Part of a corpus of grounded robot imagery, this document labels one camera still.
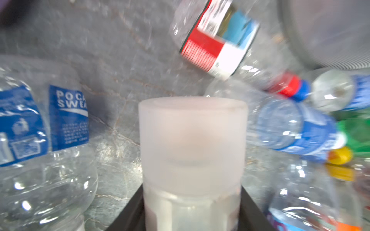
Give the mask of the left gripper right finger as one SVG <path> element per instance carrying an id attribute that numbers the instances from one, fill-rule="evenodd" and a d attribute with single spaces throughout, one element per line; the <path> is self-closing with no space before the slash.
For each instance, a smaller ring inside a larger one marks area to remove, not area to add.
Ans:
<path id="1" fill-rule="evenodd" d="M 244 187 L 241 188 L 238 231 L 275 231 Z"/>

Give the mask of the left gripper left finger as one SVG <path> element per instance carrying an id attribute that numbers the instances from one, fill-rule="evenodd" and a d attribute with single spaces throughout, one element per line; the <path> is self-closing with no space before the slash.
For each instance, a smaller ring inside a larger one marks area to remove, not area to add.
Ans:
<path id="1" fill-rule="evenodd" d="M 144 231 L 145 209 L 143 185 L 141 185 L 128 204 L 106 231 Z"/>

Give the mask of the white milky bottle yellow label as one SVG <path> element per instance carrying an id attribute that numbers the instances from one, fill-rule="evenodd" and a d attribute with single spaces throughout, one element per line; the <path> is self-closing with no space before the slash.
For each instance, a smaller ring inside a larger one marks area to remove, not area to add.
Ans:
<path id="1" fill-rule="evenodd" d="M 138 109 L 146 229 L 237 230 L 246 103 L 163 97 Z"/>

